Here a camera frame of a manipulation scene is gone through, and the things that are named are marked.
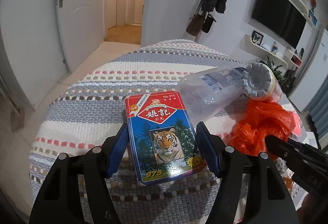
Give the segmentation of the person right hand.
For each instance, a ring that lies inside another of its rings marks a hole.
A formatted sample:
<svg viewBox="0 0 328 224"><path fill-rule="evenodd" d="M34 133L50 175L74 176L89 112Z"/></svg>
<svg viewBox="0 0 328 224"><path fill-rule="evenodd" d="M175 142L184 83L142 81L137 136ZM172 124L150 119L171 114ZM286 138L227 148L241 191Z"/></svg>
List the person right hand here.
<svg viewBox="0 0 328 224"><path fill-rule="evenodd" d="M297 210L299 223L323 223L328 224L327 220L327 198L317 195L307 194Z"/></svg>

